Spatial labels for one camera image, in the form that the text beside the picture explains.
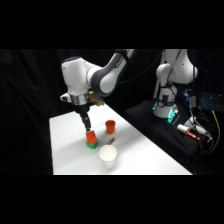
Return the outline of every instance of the white cup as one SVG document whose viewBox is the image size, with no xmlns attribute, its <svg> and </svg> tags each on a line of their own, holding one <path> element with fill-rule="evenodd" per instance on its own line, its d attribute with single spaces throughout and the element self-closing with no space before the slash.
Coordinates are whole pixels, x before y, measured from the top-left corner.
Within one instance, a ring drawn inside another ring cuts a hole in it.
<svg viewBox="0 0 224 224">
<path fill-rule="evenodd" d="M 105 145 L 100 149 L 99 157 L 102 160 L 103 165 L 110 170 L 115 165 L 117 149 L 112 145 Z"/>
</svg>

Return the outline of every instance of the orange cup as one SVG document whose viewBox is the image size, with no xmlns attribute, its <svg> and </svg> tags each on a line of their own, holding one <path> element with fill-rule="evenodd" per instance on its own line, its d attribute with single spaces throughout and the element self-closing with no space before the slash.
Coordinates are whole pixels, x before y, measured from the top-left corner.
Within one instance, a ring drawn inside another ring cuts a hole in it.
<svg viewBox="0 0 224 224">
<path fill-rule="evenodd" d="M 115 121 L 107 121 L 106 122 L 107 132 L 109 134 L 113 134 L 115 132 L 115 125 L 116 125 Z"/>
</svg>

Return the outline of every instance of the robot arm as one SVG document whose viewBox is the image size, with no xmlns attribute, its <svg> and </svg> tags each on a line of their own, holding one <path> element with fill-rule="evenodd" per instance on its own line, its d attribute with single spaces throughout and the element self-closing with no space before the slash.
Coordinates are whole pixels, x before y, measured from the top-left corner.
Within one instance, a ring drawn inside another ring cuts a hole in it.
<svg viewBox="0 0 224 224">
<path fill-rule="evenodd" d="M 169 118 L 169 114 L 175 105 L 177 88 L 173 83 L 189 84 L 193 81 L 194 65 L 188 58 L 188 49 L 166 49 L 166 64 L 157 69 L 157 77 L 160 83 L 160 93 L 154 114 L 160 118 Z"/>
<path fill-rule="evenodd" d="M 89 90 L 101 97 L 111 95 L 135 53 L 136 49 L 116 50 L 104 68 L 91 64 L 81 57 L 63 61 L 62 71 L 68 93 L 61 96 L 61 100 L 74 105 L 74 110 L 81 115 L 87 132 L 91 129 L 87 114 L 90 110 Z"/>
</svg>

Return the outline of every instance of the table surface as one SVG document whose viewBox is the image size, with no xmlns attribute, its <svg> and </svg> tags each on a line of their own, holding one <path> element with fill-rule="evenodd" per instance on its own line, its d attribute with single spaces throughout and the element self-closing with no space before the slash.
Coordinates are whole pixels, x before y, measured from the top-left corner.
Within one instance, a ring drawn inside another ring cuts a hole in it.
<svg viewBox="0 0 224 224">
<path fill-rule="evenodd" d="M 85 127 L 75 112 L 50 119 L 54 175 L 191 175 L 152 141 L 109 106 L 93 106 L 89 112 L 99 144 L 86 147 Z M 105 122 L 114 120 L 116 131 L 109 135 Z M 113 137 L 118 150 L 115 167 L 104 168 L 99 150 Z"/>
</svg>

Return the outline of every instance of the wire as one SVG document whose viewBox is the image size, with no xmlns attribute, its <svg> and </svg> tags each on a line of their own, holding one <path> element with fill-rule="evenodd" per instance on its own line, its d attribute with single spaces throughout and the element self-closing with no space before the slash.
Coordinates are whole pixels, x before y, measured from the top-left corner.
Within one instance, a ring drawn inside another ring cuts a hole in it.
<svg viewBox="0 0 224 224">
<path fill-rule="evenodd" d="M 205 78 L 204 78 L 204 81 L 203 81 L 203 84 L 202 84 L 202 88 L 201 88 L 201 93 L 204 91 L 204 88 L 205 88 L 205 83 L 207 81 L 207 77 L 208 77 L 208 71 L 206 71 L 205 69 L 197 66 L 198 69 L 200 69 L 201 71 L 205 72 Z"/>
<path fill-rule="evenodd" d="M 204 117 L 201 117 L 201 116 L 199 116 L 198 114 L 196 115 L 197 116 L 197 118 L 200 118 L 200 119 L 202 119 L 202 120 L 205 120 L 205 121 L 208 121 L 208 122 L 210 122 L 210 123 L 212 123 L 213 121 L 212 120 L 209 120 L 209 118 L 204 118 Z"/>
<path fill-rule="evenodd" d="M 199 124 L 199 122 L 194 118 L 194 122 L 200 127 L 200 128 L 203 128 L 202 127 L 202 125 L 201 124 Z M 212 137 L 212 135 L 207 131 L 207 130 L 205 130 L 206 131 L 206 136 L 207 137 L 209 137 L 209 139 L 210 140 L 212 140 L 212 146 L 211 146 L 211 148 L 208 150 L 208 151 L 210 151 L 211 149 L 212 149 L 212 147 L 214 146 L 214 140 L 213 140 L 213 137 Z"/>
<path fill-rule="evenodd" d="M 188 105 L 188 104 L 186 104 L 186 102 L 184 101 L 184 104 L 185 104 L 185 106 L 187 106 L 187 107 L 189 107 L 190 108 L 190 106 Z"/>
<path fill-rule="evenodd" d="M 201 111 L 203 117 L 205 118 L 205 121 L 206 121 L 206 123 L 207 123 L 207 125 L 208 125 L 208 127 L 209 127 L 209 131 L 211 132 L 211 131 L 212 131 L 212 128 L 211 128 L 210 124 L 208 123 L 208 121 L 206 120 L 206 116 L 205 116 L 203 110 L 201 109 L 200 106 L 198 107 L 198 109 Z"/>
<path fill-rule="evenodd" d="M 193 85 L 192 85 L 192 92 L 191 96 L 193 97 L 195 95 L 195 79 L 196 79 L 196 74 L 195 74 L 195 49 L 194 49 L 194 57 L 193 57 Z"/>
<path fill-rule="evenodd" d="M 160 65 L 164 64 L 164 62 L 165 62 L 165 54 L 164 53 L 165 53 L 165 51 L 163 51 Z"/>
<path fill-rule="evenodd" d="M 176 57 L 176 61 L 177 61 L 177 59 L 179 58 L 181 51 L 182 51 L 182 49 L 180 49 L 180 51 L 179 51 L 179 53 L 178 53 L 178 55 L 177 55 L 177 57 Z M 173 69 L 170 70 L 170 73 L 169 73 L 168 78 L 167 78 L 167 87 L 170 88 L 170 90 L 172 91 L 172 93 L 173 93 L 175 99 L 176 99 L 177 102 L 180 104 L 180 102 L 178 101 L 178 99 L 177 99 L 177 97 L 176 97 L 176 94 L 173 92 L 172 88 L 168 85 L 169 77 L 170 77 L 170 74 L 171 74 L 172 70 L 173 70 Z M 181 109 L 183 110 L 183 113 L 185 114 L 185 116 L 187 117 L 187 119 L 189 120 L 189 122 L 192 124 L 191 120 L 188 118 L 188 116 L 187 116 L 187 114 L 185 113 L 184 109 L 183 109 L 182 107 L 181 107 Z M 194 124 L 192 124 L 192 126 L 193 126 L 194 130 L 197 132 L 196 126 L 194 126 Z"/>
<path fill-rule="evenodd" d="M 132 82 L 134 81 L 135 79 L 139 78 L 140 76 L 144 75 L 154 64 L 155 62 L 160 58 L 160 56 L 165 52 L 166 50 L 162 51 L 159 56 L 152 62 L 151 65 L 149 65 L 142 73 L 140 73 L 139 75 L 137 75 L 136 77 L 132 78 L 132 79 L 129 79 L 127 81 L 124 81 L 124 82 L 120 82 L 118 83 L 118 85 L 121 85 L 121 84 L 125 84 L 125 83 L 128 83 L 128 82 Z"/>
<path fill-rule="evenodd" d="M 214 148 L 211 150 L 211 152 L 209 152 L 207 155 L 210 155 L 211 153 L 214 152 L 214 150 L 216 149 L 217 145 L 219 144 L 220 136 L 221 136 L 221 130 L 220 130 L 220 126 L 219 126 L 218 119 L 217 119 L 217 117 L 216 117 L 216 115 L 215 115 L 215 112 L 212 111 L 212 113 L 213 113 L 213 116 L 214 116 L 215 121 L 216 121 L 216 123 L 217 123 L 218 131 L 219 131 L 219 136 L 218 136 L 218 140 L 217 140 L 217 142 L 216 142 L 216 144 L 215 144 L 215 147 L 214 147 Z"/>
<path fill-rule="evenodd" d="M 212 145 L 211 145 L 211 147 L 210 147 L 210 149 L 208 150 L 208 151 L 206 151 L 206 152 L 202 152 L 200 155 L 198 155 L 198 157 L 195 159 L 195 162 L 194 162 L 194 167 L 193 167 L 193 169 L 194 169 L 194 174 L 195 175 L 197 175 L 197 173 L 196 173 L 196 166 L 197 166 L 197 160 L 200 158 L 200 156 L 203 156 L 203 155 L 205 155 L 207 152 L 209 152 L 212 148 L 213 148 L 213 146 L 214 146 L 214 141 L 213 141 L 213 138 L 212 138 Z"/>
<path fill-rule="evenodd" d="M 170 69 L 170 73 L 169 73 L 169 75 L 168 75 L 168 77 L 167 77 L 167 81 L 166 81 L 167 83 L 169 82 L 169 78 L 170 78 L 170 75 L 171 75 L 171 72 L 172 72 L 172 71 L 173 71 L 173 68 Z"/>
</svg>

